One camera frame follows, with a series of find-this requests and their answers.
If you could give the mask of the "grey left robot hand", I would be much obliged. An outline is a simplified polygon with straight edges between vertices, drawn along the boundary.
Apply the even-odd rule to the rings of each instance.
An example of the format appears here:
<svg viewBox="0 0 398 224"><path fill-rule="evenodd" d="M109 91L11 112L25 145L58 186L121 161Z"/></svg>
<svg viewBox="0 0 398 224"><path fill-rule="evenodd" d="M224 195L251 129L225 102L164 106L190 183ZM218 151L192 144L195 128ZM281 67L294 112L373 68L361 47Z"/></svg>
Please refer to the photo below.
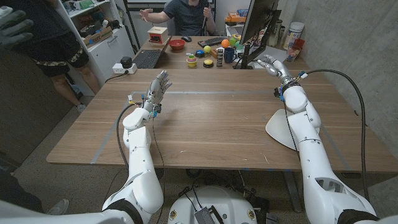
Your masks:
<svg viewBox="0 0 398 224"><path fill-rule="evenodd" d="M143 108L148 112L156 111L160 113L160 102L164 93L172 85L169 82L169 74L166 70L161 71L151 82L144 98Z"/></svg>

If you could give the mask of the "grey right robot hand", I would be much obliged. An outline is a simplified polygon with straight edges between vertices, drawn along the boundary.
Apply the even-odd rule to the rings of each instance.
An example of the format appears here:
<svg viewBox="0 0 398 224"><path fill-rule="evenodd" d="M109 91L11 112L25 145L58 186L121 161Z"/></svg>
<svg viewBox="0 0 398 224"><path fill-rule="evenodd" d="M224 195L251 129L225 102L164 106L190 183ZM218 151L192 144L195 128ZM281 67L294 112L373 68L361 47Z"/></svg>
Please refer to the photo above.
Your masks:
<svg viewBox="0 0 398 224"><path fill-rule="evenodd" d="M294 80L286 66L271 55L265 55L265 59L257 60L257 63L265 68L268 74L277 77L282 86Z"/></svg>

